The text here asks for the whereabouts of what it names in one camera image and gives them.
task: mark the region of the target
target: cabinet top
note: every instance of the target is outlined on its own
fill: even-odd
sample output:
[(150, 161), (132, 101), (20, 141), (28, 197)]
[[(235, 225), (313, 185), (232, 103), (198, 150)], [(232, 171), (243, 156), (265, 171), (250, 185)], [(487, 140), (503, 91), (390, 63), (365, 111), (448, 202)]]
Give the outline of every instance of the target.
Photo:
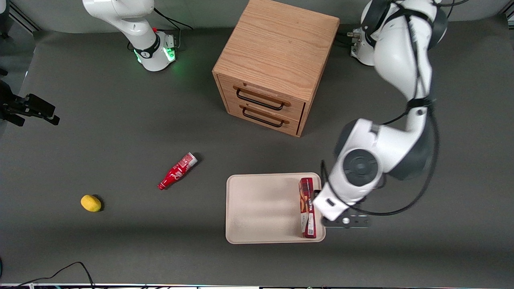
[(213, 71), (310, 102), (338, 27), (333, 16), (250, 0)]

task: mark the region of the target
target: plastic tray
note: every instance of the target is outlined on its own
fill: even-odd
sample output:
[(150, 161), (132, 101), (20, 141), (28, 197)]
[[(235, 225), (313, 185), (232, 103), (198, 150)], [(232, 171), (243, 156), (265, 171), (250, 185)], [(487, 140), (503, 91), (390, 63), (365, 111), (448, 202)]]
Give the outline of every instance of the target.
[(321, 213), (315, 209), (315, 239), (302, 237), (300, 191), (303, 177), (312, 177), (314, 189), (321, 189), (315, 173), (233, 175), (227, 180), (225, 237), (232, 244), (312, 243), (325, 239)]

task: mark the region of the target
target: black metal handle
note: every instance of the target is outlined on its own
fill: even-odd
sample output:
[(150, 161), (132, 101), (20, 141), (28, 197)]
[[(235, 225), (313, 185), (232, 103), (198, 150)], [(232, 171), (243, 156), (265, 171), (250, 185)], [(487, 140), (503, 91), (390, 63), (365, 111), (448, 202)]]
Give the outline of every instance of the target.
[(239, 95), (240, 92), (241, 92), (240, 88), (238, 88), (237, 91), (235, 92), (235, 94), (237, 95), (237, 97), (239, 99), (242, 99), (242, 100), (245, 100), (245, 101), (249, 101), (251, 103), (255, 103), (255, 104), (264, 106), (267, 109), (271, 109), (271, 110), (274, 110), (274, 111), (279, 111), (279, 110), (283, 109), (284, 105), (285, 105), (285, 103), (283, 103), (283, 102), (282, 102), (282, 104), (279, 107), (276, 107), (276, 106), (273, 106), (273, 105), (269, 105), (269, 104), (264, 103), (264, 102), (256, 101), (256, 100), (253, 100), (253, 99), (241, 96), (241, 95)]
[(248, 118), (251, 118), (251, 119), (253, 119), (253, 120), (256, 120), (256, 121), (260, 121), (260, 122), (265, 123), (265, 124), (267, 124), (267, 125), (270, 125), (270, 126), (272, 126), (272, 127), (279, 128), (279, 127), (281, 127), (281, 126), (284, 124), (284, 121), (283, 121), (283, 120), (280, 122), (280, 124), (275, 124), (275, 123), (273, 123), (273, 122), (269, 122), (269, 121), (267, 121), (267, 120), (260, 119), (260, 118), (258, 118), (258, 117), (255, 117), (255, 116), (252, 116), (252, 115), (246, 114), (246, 113), (245, 113), (245, 111), (246, 111), (246, 107), (244, 107), (244, 108), (243, 108), (243, 115), (244, 115), (244, 116), (246, 116), (246, 117), (248, 117)]

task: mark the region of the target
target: wooden drawer cabinet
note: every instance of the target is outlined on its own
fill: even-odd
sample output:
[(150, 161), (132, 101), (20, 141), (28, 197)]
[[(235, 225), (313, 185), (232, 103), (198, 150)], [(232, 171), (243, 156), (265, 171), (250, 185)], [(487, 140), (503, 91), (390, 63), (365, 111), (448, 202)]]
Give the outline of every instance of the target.
[(339, 19), (250, 0), (213, 75), (227, 112), (301, 136)]

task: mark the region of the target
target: lemon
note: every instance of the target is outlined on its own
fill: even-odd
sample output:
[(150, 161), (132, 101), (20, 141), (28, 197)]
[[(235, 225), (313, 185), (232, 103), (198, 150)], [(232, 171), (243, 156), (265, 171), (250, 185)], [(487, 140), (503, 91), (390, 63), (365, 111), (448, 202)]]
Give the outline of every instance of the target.
[(102, 203), (99, 199), (92, 195), (85, 195), (80, 200), (80, 204), (84, 209), (90, 212), (98, 212), (102, 208)]

